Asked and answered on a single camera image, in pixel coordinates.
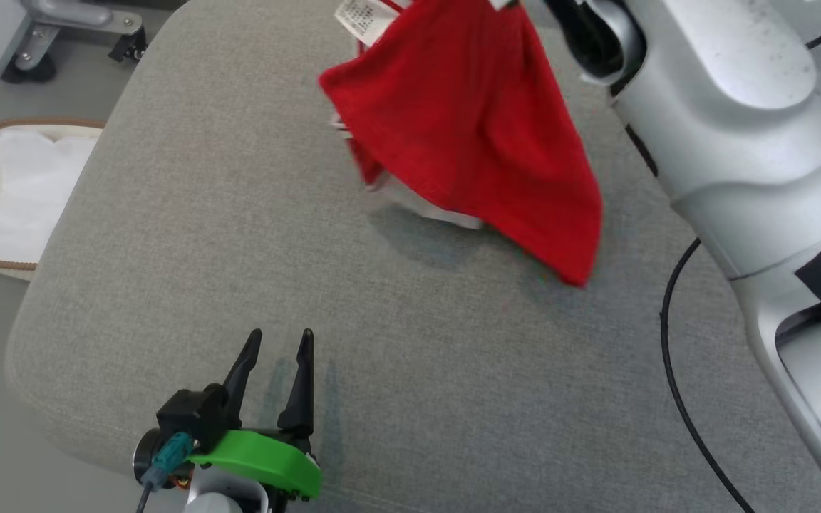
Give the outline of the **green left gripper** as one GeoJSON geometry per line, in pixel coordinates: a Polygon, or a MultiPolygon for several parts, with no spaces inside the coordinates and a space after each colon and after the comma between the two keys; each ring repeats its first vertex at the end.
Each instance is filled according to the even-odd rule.
{"type": "MultiPolygon", "coordinates": [[[[254,329],[224,381],[228,394],[226,422],[240,429],[240,411],[248,377],[257,363],[263,332],[254,329]]],[[[304,329],[297,351],[296,377],[286,408],[278,416],[278,429],[293,436],[310,437],[315,432],[315,335],[304,329]]],[[[299,499],[317,499],[321,493],[320,467],[293,445],[247,430],[226,432],[205,454],[192,452],[189,462],[211,465],[238,477],[248,478],[293,494],[299,499]]]]}

